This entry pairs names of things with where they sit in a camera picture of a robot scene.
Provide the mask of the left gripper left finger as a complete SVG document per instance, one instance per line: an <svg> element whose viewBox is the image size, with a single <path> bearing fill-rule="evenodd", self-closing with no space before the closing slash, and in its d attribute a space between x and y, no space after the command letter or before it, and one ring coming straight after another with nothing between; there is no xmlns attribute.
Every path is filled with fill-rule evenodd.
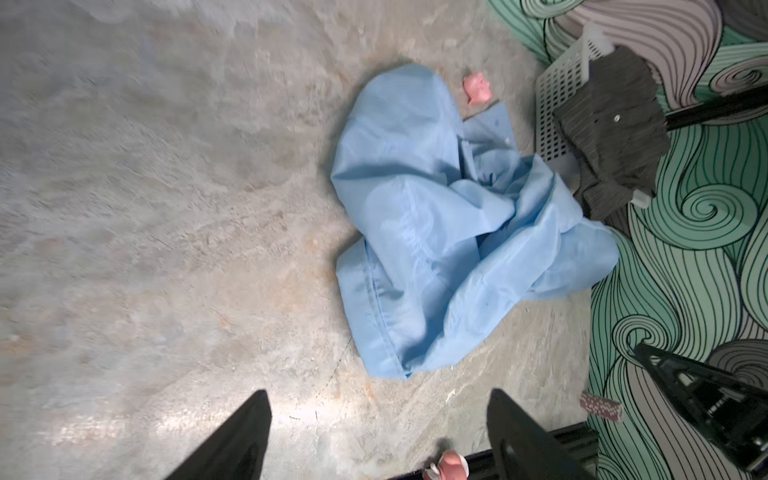
<svg viewBox="0 0 768 480"><path fill-rule="evenodd" d="M267 391L258 390L166 479L259 479L271 421Z"/></svg>

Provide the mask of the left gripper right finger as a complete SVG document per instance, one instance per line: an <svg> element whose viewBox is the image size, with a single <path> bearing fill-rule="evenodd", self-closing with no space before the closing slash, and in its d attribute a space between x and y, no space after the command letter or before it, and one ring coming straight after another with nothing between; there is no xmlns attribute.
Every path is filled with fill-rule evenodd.
<svg viewBox="0 0 768 480"><path fill-rule="evenodd" d="M494 388L487 429L500 479L593 479L580 462L509 395Z"/></svg>

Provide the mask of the light blue long sleeve shirt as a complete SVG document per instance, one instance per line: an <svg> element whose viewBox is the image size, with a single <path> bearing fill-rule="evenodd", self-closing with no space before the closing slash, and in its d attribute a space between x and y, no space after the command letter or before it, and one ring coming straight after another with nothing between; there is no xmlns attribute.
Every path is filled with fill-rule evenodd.
<svg viewBox="0 0 768 480"><path fill-rule="evenodd" d="M336 276L375 378L455 365L517 303L588 289L619 260L613 234L562 178L519 153L503 103L462 118L419 64L362 89L331 181L361 235Z"/></svg>

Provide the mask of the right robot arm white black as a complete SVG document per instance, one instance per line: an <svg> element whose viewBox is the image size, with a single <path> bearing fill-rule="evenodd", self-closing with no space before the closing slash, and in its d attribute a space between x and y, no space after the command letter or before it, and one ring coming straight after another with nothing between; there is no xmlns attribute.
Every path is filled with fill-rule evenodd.
<svg viewBox="0 0 768 480"><path fill-rule="evenodd" d="M664 398L741 471L767 477L767 392L707 364L647 343L635 359Z"/></svg>

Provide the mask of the pink white plush toy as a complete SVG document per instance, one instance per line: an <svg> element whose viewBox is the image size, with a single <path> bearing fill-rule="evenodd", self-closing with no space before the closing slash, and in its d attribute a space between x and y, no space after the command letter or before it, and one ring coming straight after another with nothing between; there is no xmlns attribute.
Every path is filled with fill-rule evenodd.
<svg viewBox="0 0 768 480"><path fill-rule="evenodd" d="M442 453L437 463L422 471L423 480L467 480L470 469L464 456L454 450Z"/></svg>

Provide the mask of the dark grey striped shirt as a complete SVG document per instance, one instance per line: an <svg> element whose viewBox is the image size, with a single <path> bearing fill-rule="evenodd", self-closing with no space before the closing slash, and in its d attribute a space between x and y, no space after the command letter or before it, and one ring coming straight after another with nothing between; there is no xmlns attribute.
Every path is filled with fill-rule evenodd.
<svg viewBox="0 0 768 480"><path fill-rule="evenodd" d="M589 63L589 79L553 118L579 164L575 193L585 215L603 221L637 191L656 195L659 160L671 141L644 59L625 46Z"/></svg>

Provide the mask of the small pink toy on table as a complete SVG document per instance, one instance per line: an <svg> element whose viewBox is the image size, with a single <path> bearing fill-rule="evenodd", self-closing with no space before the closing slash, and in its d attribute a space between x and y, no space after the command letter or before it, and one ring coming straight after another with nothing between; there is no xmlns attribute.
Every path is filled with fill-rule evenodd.
<svg viewBox="0 0 768 480"><path fill-rule="evenodd" d="M462 82L463 90L468 98L468 105L484 105L492 99L490 83L482 72L466 76Z"/></svg>

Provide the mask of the white perforated plastic basket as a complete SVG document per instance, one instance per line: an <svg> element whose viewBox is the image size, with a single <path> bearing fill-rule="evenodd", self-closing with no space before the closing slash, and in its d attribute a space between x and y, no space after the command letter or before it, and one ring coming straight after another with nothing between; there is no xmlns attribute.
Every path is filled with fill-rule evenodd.
<svg viewBox="0 0 768 480"><path fill-rule="evenodd" d="M602 27L589 22L582 35L554 60L535 82L535 152L551 174L549 195L571 203L581 183L579 161L561 133L556 112L589 81L595 60L615 52L617 46Z"/></svg>

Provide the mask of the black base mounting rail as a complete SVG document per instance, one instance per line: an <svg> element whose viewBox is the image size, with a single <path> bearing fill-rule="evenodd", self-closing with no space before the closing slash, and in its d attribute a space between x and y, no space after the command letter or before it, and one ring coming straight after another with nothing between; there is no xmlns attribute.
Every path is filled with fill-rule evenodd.
<svg viewBox="0 0 768 480"><path fill-rule="evenodd" d="M580 422L531 435L517 428L467 456L470 479L594 479L598 434Z"/></svg>

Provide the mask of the right black frame post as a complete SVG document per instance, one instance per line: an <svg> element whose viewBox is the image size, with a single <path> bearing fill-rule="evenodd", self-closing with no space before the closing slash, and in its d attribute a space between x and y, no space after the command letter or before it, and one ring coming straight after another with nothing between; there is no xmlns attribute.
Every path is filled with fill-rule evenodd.
<svg viewBox="0 0 768 480"><path fill-rule="evenodd" d="M702 104L672 111L665 116L665 126L666 130L671 132L708 121L750 113L766 106L767 85L762 84Z"/></svg>

